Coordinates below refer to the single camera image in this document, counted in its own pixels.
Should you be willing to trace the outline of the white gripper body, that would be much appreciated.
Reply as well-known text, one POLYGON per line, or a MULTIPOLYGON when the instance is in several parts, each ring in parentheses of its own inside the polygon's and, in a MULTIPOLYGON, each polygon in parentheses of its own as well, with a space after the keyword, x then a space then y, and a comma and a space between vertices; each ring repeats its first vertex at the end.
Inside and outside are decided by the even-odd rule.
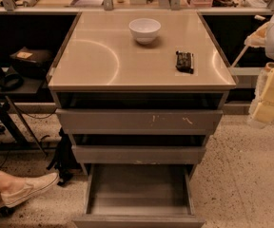
POLYGON ((252 48, 264 48, 268 23, 264 23, 245 38, 245 45, 252 48))

